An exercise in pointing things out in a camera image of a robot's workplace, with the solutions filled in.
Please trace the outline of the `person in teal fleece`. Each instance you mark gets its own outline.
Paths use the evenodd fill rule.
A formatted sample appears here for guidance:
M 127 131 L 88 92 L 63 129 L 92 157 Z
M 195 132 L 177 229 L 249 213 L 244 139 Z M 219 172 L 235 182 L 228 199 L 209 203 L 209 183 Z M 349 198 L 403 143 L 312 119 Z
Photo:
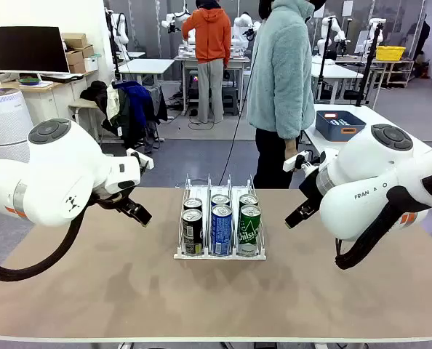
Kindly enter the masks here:
M 306 127 L 315 118 L 311 86 L 312 54 L 306 25 L 326 0 L 259 0 L 257 32 L 248 86 L 247 120 L 255 128 L 259 153 L 256 189 L 288 189 L 292 173 L 283 170 L 284 139 L 276 131 L 275 92 L 301 92 Z

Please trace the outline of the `white background table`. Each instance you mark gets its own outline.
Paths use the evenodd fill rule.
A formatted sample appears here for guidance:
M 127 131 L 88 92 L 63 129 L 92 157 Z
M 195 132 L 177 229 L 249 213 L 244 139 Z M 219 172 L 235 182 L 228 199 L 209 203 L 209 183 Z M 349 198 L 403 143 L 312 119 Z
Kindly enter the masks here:
M 156 85 L 159 76 L 162 76 L 173 63 L 173 59 L 138 58 L 121 65 L 119 75 L 122 78 L 129 77 L 139 84 L 143 83 L 144 76 L 152 76 L 153 84 Z
M 312 91 L 315 104 L 347 104 L 359 91 L 363 74 L 340 65 L 313 64 Z

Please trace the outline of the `grey step stool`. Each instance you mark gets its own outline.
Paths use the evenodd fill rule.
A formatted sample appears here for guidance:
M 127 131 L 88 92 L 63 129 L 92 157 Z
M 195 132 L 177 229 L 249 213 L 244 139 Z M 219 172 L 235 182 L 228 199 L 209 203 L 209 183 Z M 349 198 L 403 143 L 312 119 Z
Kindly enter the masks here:
M 238 89 L 236 87 L 223 87 L 223 109 L 233 116 L 239 114 Z

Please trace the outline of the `cardboard box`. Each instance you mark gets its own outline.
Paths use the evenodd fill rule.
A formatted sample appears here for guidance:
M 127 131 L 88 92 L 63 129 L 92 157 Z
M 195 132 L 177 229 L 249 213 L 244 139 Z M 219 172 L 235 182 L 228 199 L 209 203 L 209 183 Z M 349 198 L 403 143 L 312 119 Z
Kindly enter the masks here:
M 67 47 L 83 49 L 88 45 L 85 33 L 62 33 L 61 36 Z
M 94 54 L 94 47 L 91 44 L 82 48 L 73 48 L 65 53 L 68 65 L 79 64 Z

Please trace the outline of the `white desk cabinet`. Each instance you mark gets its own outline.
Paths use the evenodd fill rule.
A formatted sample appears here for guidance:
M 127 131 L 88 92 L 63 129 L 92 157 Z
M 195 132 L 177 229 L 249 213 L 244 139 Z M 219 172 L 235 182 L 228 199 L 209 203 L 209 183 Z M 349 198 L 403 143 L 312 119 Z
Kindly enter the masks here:
M 87 83 L 98 77 L 97 71 L 84 74 L 80 80 L 67 84 L 54 82 L 46 87 L 24 87 L 16 81 L 0 84 L 1 88 L 19 89 L 23 93 L 25 103 L 34 125 L 51 118 L 71 119 L 69 105 L 79 99 L 87 88 Z

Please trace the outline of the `white can dispenser rack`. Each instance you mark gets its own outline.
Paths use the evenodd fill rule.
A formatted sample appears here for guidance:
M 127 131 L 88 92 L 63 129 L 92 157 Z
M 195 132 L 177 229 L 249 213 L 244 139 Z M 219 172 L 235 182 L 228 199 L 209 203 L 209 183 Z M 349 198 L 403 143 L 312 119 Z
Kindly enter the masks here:
M 247 180 L 247 184 L 243 186 L 233 185 L 231 179 L 227 179 L 225 185 L 213 185 L 210 176 L 205 180 L 192 180 L 190 177 L 186 177 L 185 184 L 183 186 L 183 199 L 186 200 L 192 198 L 197 199 L 201 203 L 202 209 L 202 244 L 200 252 L 198 254 L 191 254 L 187 247 L 184 237 L 184 226 L 183 219 L 179 219 L 178 229 L 178 240 L 177 240 L 177 252 L 174 254 L 174 258 L 178 260 L 265 260 L 265 234 L 263 230 L 263 224 L 260 223 L 260 229 L 258 236 L 256 237 L 255 251 L 252 255 L 248 255 L 242 252 L 242 247 L 238 241 L 238 220 L 239 220 L 239 205 L 240 198 L 245 194 L 256 196 L 252 178 Z M 231 221 L 231 241 L 226 254 L 217 254 L 216 246 L 212 243 L 211 229 L 212 229 L 212 213 L 211 213 L 211 199 L 214 195 L 226 195 L 231 200 L 230 207 L 233 211 Z

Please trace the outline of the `green beverage can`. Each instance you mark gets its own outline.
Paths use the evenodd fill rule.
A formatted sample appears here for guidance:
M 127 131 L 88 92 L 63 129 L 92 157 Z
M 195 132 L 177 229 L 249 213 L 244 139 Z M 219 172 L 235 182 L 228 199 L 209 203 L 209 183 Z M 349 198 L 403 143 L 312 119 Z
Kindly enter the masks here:
M 257 196 L 253 195 L 251 193 L 243 194 L 239 197 L 239 208 L 240 209 L 246 205 L 257 206 L 258 204 L 259 204 L 259 200 L 258 200 Z
M 257 205 L 247 204 L 240 209 L 238 227 L 238 253 L 253 256 L 257 250 L 261 210 Z

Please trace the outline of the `blue bin with orange handles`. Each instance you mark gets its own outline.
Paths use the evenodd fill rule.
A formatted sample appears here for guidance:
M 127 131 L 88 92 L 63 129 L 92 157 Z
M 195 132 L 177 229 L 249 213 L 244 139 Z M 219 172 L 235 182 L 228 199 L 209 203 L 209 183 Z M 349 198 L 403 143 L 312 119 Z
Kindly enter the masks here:
M 329 122 L 330 119 L 343 119 L 349 126 L 336 126 Z M 366 123 L 348 111 L 324 111 L 316 112 L 316 129 L 325 140 L 330 142 L 348 142 L 352 137 L 360 133 Z

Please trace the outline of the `grey workbench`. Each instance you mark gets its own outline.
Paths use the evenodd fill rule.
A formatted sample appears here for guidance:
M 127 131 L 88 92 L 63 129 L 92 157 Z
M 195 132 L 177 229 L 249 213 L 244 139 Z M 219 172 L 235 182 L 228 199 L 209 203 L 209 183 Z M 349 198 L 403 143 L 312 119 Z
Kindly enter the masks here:
M 188 78 L 189 71 L 196 71 L 198 61 L 195 55 L 192 57 L 186 57 L 177 55 L 174 58 L 176 63 L 181 66 L 181 82 L 182 82 L 182 93 L 183 93 L 183 111 L 182 115 L 185 115 L 188 110 L 189 103 L 197 103 L 198 98 L 190 98 L 188 96 Z M 244 91 L 244 69 L 249 65 L 250 59 L 248 57 L 235 56 L 231 57 L 228 63 L 227 71 L 233 71 L 232 87 L 237 92 L 237 112 L 240 113 L 242 110 L 242 103 L 245 97 L 242 95 Z

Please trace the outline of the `black computer monitor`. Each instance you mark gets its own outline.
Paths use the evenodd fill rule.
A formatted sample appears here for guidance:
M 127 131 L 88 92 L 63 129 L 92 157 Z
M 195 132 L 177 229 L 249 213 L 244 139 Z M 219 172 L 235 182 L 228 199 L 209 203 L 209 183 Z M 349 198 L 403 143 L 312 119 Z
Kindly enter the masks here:
M 0 26 L 0 71 L 69 73 L 60 29 Z

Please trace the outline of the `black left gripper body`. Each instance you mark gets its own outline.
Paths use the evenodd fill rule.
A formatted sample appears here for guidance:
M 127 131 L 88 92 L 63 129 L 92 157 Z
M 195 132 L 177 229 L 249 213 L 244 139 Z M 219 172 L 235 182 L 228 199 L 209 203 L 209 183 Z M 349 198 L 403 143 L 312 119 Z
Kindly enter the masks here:
M 92 193 L 90 195 L 90 205 L 99 205 L 103 209 L 112 210 L 115 209 L 118 212 L 128 213 L 129 212 L 129 195 L 130 190 L 122 190 L 118 193 L 109 196 L 108 198 L 101 198 L 99 194 Z

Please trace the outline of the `large white table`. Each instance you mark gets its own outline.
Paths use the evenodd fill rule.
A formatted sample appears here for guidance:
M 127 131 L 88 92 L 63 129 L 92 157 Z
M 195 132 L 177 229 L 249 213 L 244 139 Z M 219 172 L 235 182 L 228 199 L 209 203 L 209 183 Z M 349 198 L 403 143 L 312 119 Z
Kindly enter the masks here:
M 348 142 L 330 142 L 325 140 L 321 133 L 312 124 L 305 130 L 308 139 L 319 153 L 325 152 L 329 157 L 324 164 L 313 164 L 312 161 L 304 165 L 315 165 L 321 168 L 331 164 L 334 160 L 340 162 L 338 172 L 340 179 L 350 181 L 364 180 L 376 177 L 394 167 L 399 168 L 400 175 L 409 175 L 414 172 L 422 178 L 432 175 L 432 148 L 412 135 L 412 149 L 405 154 L 391 153 L 384 148 L 371 134 L 371 126 L 394 124 L 368 107 L 353 105 L 323 105 L 315 104 L 315 111 L 348 111 L 366 123 L 363 130 L 352 137 Z

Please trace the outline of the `pile of dark jackets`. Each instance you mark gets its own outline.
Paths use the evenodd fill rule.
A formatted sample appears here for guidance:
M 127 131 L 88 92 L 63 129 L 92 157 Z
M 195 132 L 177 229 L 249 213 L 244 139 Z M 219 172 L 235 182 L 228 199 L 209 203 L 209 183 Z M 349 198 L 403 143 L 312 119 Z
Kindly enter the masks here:
M 169 120 L 161 87 L 93 81 L 80 98 L 96 103 L 105 116 L 102 128 L 121 139 L 125 148 L 142 148 L 150 154 L 159 147 L 157 126 Z

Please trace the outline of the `black tripod stand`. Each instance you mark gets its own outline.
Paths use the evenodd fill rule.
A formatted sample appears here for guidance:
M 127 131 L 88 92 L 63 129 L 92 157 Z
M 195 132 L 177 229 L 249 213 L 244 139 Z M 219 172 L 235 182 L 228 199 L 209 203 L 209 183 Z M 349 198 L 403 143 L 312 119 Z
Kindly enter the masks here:
M 366 65 L 365 65 L 363 77 L 361 79 L 361 84 L 360 84 L 360 88 L 359 88 L 359 95 L 357 97 L 356 104 L 355 104 L 356 107 L 360 107 L 361 102 L 364 99 L 364 90 L 365 90 L 366 85 L 367 85 L 367 81 L 369 78 L 369 73 L 371 70 L 372 61 L 375 57 L 376 49 L 377 49 L 377 45 L 376 45 L 376 41 L 374 41 L 372 43 L 370 53 L 367 56 L 364 56 L 367 60 L 366 60 Z
M 319 71 L 319 77 L 317 80 L 317 88 L 316 88 L 316 99 L 319 100 L 321 98 L 322 92 L 322 84 L 324 81 L 324 66 L 326 65 L 326 55 L 329 45 L 331 44 L 329 40 L 329 36 L 332 31 L 332 25 L 336 16 L 329 16 L 322 19 L 322 27 L 321 27 L 321 39 L 318 40 L 318 48 L 321 56 L 321 65 Z

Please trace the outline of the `white air purifier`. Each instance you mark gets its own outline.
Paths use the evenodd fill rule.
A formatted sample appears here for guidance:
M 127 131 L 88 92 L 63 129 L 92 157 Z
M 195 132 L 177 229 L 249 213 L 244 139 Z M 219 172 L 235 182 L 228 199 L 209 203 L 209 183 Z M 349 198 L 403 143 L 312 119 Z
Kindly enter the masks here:
M 32 128 L 22 92 L 15 88 L 0 88 L 0 159 L 27 163 L 27 136 Z

